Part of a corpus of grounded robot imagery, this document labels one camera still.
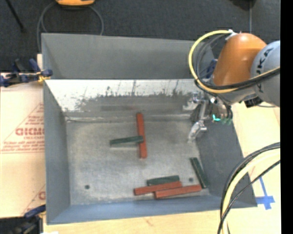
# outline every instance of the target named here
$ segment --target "clamp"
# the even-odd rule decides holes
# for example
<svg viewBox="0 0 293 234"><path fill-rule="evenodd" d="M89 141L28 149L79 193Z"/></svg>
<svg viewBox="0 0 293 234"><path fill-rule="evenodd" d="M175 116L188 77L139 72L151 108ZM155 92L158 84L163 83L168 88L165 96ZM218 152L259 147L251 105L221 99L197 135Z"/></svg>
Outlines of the clamp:
<svg viewBox="0 0 293 234"><path fill-rule="evenodd" d="M50 69L41 70L33 58L29 60L29 64L32 68L31 73L22 73L21 70L25 68L20 63L20 60L16 59L12 65L12 72L4 76L0 75L0 87L9 87L30 81L42 82L53 75L53 71Z"/></svg>

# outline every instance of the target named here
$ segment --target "blue tape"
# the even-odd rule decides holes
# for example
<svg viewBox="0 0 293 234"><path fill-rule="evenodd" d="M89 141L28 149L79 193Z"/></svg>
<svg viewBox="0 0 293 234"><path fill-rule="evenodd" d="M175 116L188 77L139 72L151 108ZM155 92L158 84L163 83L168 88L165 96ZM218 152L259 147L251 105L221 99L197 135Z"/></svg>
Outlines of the blue tape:
<svg viewBox="0 0 293 234"><path fill-rule="evenodd" d="M257 204L263 204L265 206L265 210L270 210L272 208L271 203L275 203L275 200L274 200L273 196L267 195L267 191L266 191L262 177L259 178L259 181L262 186L264 196L256 197L256 202L257 202Z"/></svg>

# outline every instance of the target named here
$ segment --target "black cable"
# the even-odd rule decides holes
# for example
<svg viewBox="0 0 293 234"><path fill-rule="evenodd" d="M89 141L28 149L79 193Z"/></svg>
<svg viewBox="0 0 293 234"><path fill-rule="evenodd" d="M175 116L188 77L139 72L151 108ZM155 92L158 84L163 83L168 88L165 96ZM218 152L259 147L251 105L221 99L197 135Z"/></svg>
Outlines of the black cable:
<svg viewBox="0 0 293 234"><path fill-rule="evenodd" d="M203 59L203 56L205 54L205 50L208 46L208 44L211 44L213 43L215 40L223 37L224 35L220 35L220 36L215 36L213 39L210 39L208 40L207 42L205 42L203 44L203 46L201 47L200 49L200 52L198 53L198 55L196 56L196 58L194 59L194 71L196 72L197 74L197 78L198 80L206 87L210 88L210 89L214 89L214 90L224 90L224 89L232 89L232 88L235 88L237 90L241 90L241 89L244 89L244 88L248 88L248 87L251 87L251 86L254 86L256 85L257 83L260 83L262 82L263 80L265 79L268 79L274 75L277 75L280 73L280 67L277 68L276 70L274 71L271 71L269 73L264 73L262 74L261 76L258 76L258 77L254 77L252 79L249 79L249 80L246 80L246 81L242 81L242 82L238 82L238 83L234 83L234 84L230 84L230 85L223 85L223 86L216 86L216 85L211 85L207 82L204 82L201 77L199 76L199 63L201 62L201 60Z"/></svg>
<svg viewBox="0 0 293 234"><path fill-rule="evenodd" d="M204 74L204 72L206 70L208 70L208 68L209 67L206 67L205 69L202 69L201 72L200 72L200 76L202 76ZM212 73L214 73L214 70L210 70L210 71L206 72L204 76L207 77L207 76L211 75Z"/></svg>
<svg viewBox="0 0 293 234"><path fill-rule="evenodd" d="M226 35L217 35L217 36L215 36L214 38L211 38L211 39L208 39L206 42L204 42L203 43L203 46L202 47L200 47L200 51L199 51L199 53L196 55L196 58L194 59L194 64L193 64L193 66L194 66L194 70L195 70L195 72L196 72L196 74L197 74L197 76L199 77L199 78L201 78L201 76L199 76L199 74L202 72L202 71L204 71L204 70L202 70L202 71L200 71L199 70L199 64L200 64L200 62L202 61L202 59L203 59L203 57L204 57L204 55L205 55L205 53L206 53L206 49L207 49L207 47L210 47L211 49L213 49L214 48L214 46L212 45L216 40L218 40L218 39L220 39L220 38L223 38L224 36L226 36Z"/></svg>
<svg viewBox="0 0 293 234"><path fill-rule="evenodd" d="M224 189L223 189L223 193L222 193L222 200L221 200L221 207L220 207L220 215L222 216L222 207L224 204L224 198L226 196L228 187L230 186L231 182L233 181L233 179L235 178L235 176L238 174L238 172L243 169L243 167L245 167L247 164L249 164L255 157L257 157L258 155L273 150L273 149L277 149L280 148L280 142L276 142L274 144L268 145L266 147L263 147L251 154L249 154L248 156L246 156L239 164L237 164L235 166L235 168L232 170L232 172L230 173L230 175L228 176L228 179L225 183Z"/></svg>
<svg viewBox="0 0 293 234"><path fill-rule="evenodd" d="M252 33L252 7L253 7L253 0L249 2L249 33Z"/></svg>
<svg viewBox="0 0 293 234"><path fill-rule="evenodd" d="M18 23L18 25L20 26L21 28L21 32L25 33L26 32L26 29L23 25L23 23L21 22L21 19L19 18L18 14L16 13L16 10L14 9L12 3L10 0L5 0L6 1L6 4L9 6L9 9L10 11L12 12L16 22Z"/></svg>
<svg viewBox="0 0 293 234"><path fill-rule="evenodd" d="M250 182L247 186L245 186L241 191L239 191L239 193L232 199L232 201L230 202L230 204L228 205L228 207L224 211L224 214L222 215L221 220L220 220L220 223L219 223L219 226L218 226L217 234L220 234L220 232L221 232L221 230L223 228L224 221L225 221L227 215L229 214L229 211L233 207L233 205L236 202L236 200L240 197L240 195L248 187L250 187L253 183L255 183L260 177L262 177L263 175L265 175L266 173L268 173L271 169L273 169L275 166L279 165L280 163L281 163L281 160L278 160L276 163L274 163L273 165L271 165L270 167L268 167L267 169L265 169L260 175L258 175L252 182Z"/></svg>
<svg viewBox="0 0 293 234"><path fill-rule="evenodd" d="M44 15L45 13L52 8L54 5L56 5L57 3L55 1L51 2L50 4L48 4L44 10L42 11L39 20L38 20L38 24L37 24L37 45L38 45L38 51L41 52L41 41L40 41L40 27L42 28L42 30L44 32L48 32L45 25L44 25ZM96 15L98 16L100 23L101 23L101 30L99 32L99 35L102 35L104 32L104 20L101 16L101 14L93 7L93 6L88 6L85 8L90 8L94 13L96 13Z"/></svg>
<svg viewBox="0 0 293 234"><path fill-rule="evenodd" d="M39 17L39 20L38 20L38 23L37 23L37 30L36 30L36 37L37 37L37 46L38 46L38 51L41 52L41 43L40 43L40 25L43 24L43 17L45 15L45 13L51 8L53 7L54 5L56 4L55 1L51 2L50 4L48 4L42 11L40 17Z"/></svg>
<svg viewBox="0 0 293 234"><path fill-rule="evenodd" d="M229 118L229 119L232 119L232 118L233 118L233 112L232 112L231 106L229 106L229 105L225 102L225 100L223 100L218 94L214 94L214 93L212 93L212 92L210 92L210 91L207 91L207 90L205 90L204 88L200 87L200 85L197 83L196 80L194 81L194 84L195 84L199 89L203 90L205 93L211 95L212 97L215 97L216 100L221 100L222 103L224 104L224 106L226 107L226 110L227 110L227 118Z"/></svg>

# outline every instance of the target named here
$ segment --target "red wooden stick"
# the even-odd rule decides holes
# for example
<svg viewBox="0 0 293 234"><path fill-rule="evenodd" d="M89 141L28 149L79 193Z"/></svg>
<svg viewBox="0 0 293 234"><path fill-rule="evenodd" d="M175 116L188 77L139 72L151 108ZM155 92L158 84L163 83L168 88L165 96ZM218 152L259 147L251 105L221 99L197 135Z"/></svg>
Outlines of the red wooden stick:
<svg viewBox="0 0 293 234"><path fill-rule="evenodd" d="M145 124L143 120L143 114L137 113L136 118L137 118L138 135L142 135L144 140L142 143L139 143L140 158L146 158L147 157L147 143L146 143Z"/></svg>
<svg viewBox="0 0 293 234"><path fill-rule="evenodd" d="M182 183L180 181L159 184L159 185L138 187L138 188L133 189L133 193L135 195L142 195L142 194L152 193L155 191L167 190L167 189L172 189L172 188L177 188L177 187L182 187Z"/></svg>
<svg viewBox="0 0 293 234"><path fill-rule="evenodd" d="M169 196L199 192L200 190L202 190L201 185L189 185L189 186L184 186L184 187L175 188L175 189L156 191L154 192L154 196L156 199L158 199L162 197L169 197Z"/></svg>

